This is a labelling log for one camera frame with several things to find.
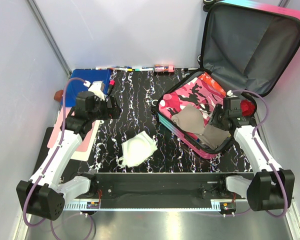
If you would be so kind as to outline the red lace bra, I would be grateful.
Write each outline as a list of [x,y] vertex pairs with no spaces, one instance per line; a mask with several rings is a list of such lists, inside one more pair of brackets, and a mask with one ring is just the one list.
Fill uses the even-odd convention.
[[243,117],[251,117],[256,110],[256,106],[251,101],[246,99],[240,102],[240,107]]

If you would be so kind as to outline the beige bra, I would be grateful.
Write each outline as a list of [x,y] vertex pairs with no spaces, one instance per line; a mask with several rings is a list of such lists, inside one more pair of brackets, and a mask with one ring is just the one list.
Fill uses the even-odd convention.
[[211,124],[204,124],[202,112],[188,104],[179,113],[171,117],[171,121],[181,130],[194,134],[203,144],[215,150],[228,137],[230,132]]

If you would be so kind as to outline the pink camouflage garment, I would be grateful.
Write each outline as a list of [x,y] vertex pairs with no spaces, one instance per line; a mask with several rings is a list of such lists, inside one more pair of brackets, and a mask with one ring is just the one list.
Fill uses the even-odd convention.
[[187,105],[192,105],[201,111],[204,124],[208,124],[216,104],[223,104],[225,96],[198,77],[194,77],[190,82],[171,93],[164,94],[158,105],[159,112],[171,119],[173,115],[178,114]]

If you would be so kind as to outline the orange white shirt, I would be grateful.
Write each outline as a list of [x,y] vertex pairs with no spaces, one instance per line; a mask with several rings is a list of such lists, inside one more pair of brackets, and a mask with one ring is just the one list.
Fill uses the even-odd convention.
[[227,95],[226,91],[208,74],[203,73],[198,77],[200,80],[205,82],[207,85],[215,89],[218,93],[223,95],[224,97]]

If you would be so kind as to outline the white bra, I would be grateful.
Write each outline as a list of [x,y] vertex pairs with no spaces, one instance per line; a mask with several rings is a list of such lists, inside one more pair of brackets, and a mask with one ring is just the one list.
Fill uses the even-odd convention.
[[142,131],[121,144],[122,156],[117,160],[119,167],[137,167],[158,149],[157,142]]

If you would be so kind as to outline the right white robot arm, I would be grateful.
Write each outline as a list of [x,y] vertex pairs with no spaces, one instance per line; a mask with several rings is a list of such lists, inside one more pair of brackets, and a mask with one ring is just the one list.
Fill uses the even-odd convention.
[[229,198],[236,194],[247,199],[249,207],[255,211],[282,210],[284,216],[291,206],[295,175],[290,169],[283,169],[265,147],[257,130],[243,120],[239,97],[225,97],[223,104],[213,110],[211,124],[229,131],[239,144],[253,170],[251,180],[241,175],[228,175],[217,185],[218,195]]

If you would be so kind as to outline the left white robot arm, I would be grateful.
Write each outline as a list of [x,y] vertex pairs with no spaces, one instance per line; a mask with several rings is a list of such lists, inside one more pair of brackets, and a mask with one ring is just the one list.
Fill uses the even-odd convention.
[[96,178],[90,173],[80,173],[65,183],[60,178],[94,122],[118,119],[121,112],[113,95],[101,98],[92,91],[78,93],[75,105],[63,112],[60,132],[45,160],[28,181],[21,180],[16,187],[24,217],[30,214],[54,221],[76,197],[93,198],[98,193]]

